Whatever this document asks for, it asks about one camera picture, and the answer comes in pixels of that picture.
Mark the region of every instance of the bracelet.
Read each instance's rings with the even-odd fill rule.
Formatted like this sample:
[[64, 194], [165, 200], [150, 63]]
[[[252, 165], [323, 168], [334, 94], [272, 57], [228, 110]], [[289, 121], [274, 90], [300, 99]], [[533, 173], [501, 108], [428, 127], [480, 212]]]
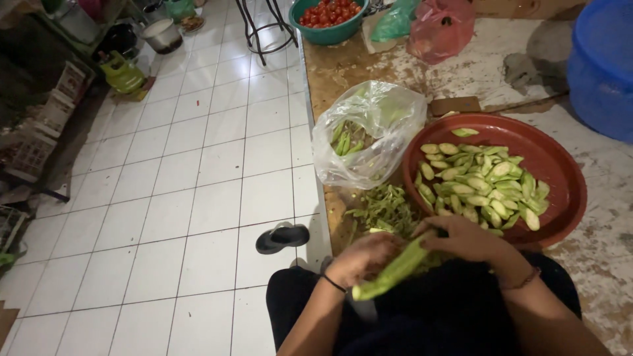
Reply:
[[348, 291], [345, 288], [336, 284], [333, 280], [330, 279], [330, 277], [326, 276], [325, 273], [321, 273], [321, 277], [325, 278], [326, 281], [328, 281], [331, 285], [335, 286], [336, 289], [338, 289], [339, 291], [342, 291], [343, 293], [347, 294]]
[[518, 286], [509, 286], [505, 283], [502, 283], [501, 281], [499, 281], [499, 287], [501, 288], [502, 291], [509, 291], [509, 290], [513, 290], [513, 289], [521, 289], [523, 287], [525, 287], [526, 285], [528, 285], [530, 282], [532, 282], [536, 277], [541, 275], [541, 269], [538, 267], [532, 267], [532, 273], [530, 273], [529, 276], [527, 276], [523, 282], [521, 282]]

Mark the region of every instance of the white tile floor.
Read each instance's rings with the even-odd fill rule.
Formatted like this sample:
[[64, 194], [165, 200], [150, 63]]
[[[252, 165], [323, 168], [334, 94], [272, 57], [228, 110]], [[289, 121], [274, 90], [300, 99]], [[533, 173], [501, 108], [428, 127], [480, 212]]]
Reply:
[[[176, 53], [143, 59], [158, 75], [146, 100], [106, 100], [71, 201], [42, 199], [27, 254], [0, 280], [0, 300], [20, 308], [0, 356], [274, 354], [269, 277], [331, 253], [299, 52], [264, 67], [232, 1], [203, 15]], [[266, 43], [284, 38], [275, 31]], [[258, 254], [282, 221], [308, 226], [310, 244]]]

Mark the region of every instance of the red plastic tray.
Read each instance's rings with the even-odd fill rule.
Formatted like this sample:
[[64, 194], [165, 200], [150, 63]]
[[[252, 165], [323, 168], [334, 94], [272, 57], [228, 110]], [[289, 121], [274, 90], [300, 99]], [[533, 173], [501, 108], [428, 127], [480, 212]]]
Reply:
[[[451, 130], [468, 127], [479, 131], [470, 137], [455, 136]], [[525, 157], [519, 166], [551, 187], [547, 211], [540, 216], [541, 228], [531, 231], [522, 219], [505, 230], [504, 238], [515, 245], [538, 243], [541, 247], [561, 241], [578, 225], [587, 207], [587, 186], [572, 156], [542, 131], [508, 117], [485, 113], [458, 114], [442, 118], [413, 138], [403, 158], [403, 178], [407, 192], [427, 215], [435, 215], [422, 201], [413, 181], [419, 162], [426, 160], [420, 147], [426, 143], [495, 145], [510, 148], [510, 155]], [[432, 183], [441, 182], [435, 179]]]

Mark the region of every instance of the green plastic basin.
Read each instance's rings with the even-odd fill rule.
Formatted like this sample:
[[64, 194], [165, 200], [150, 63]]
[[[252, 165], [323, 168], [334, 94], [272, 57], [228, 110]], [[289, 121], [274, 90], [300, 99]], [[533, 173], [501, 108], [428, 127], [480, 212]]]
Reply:
[[299, 24], [299, 17], [303, 16], [307, 8], [316, 6], [318, 2], [319, 0], [296, 0], [290, 7], [289, 19], [290, 24], [301, 32], [301, 37], [310, 43], [320, 44], [322, 46], [341, 43], [352, 37], [356, 31], [358, 31], [363, 21], [363, 13], [369, 5], [369, 0], [354, 0], [354, 2], [361, 7], [361, 11], [340, 25], [327, 27], [326, 29], [311, 29], [301, 26]]

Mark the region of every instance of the person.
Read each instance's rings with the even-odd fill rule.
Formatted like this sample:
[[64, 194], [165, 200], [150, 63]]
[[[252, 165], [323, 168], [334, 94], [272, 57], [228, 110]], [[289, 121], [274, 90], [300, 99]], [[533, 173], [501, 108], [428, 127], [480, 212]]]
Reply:
[[610, 355], [582, 323], [573, 282], [554, 260], [519, 252], [460, 216], [430, 217], [414, 236], [457, 258], [376, 297], [364, 321], [345, 290], [374, 276], [402, 249], [387, 232], [358, 239], [318, 275], [277, 271], [266, 304], [278, 356]]

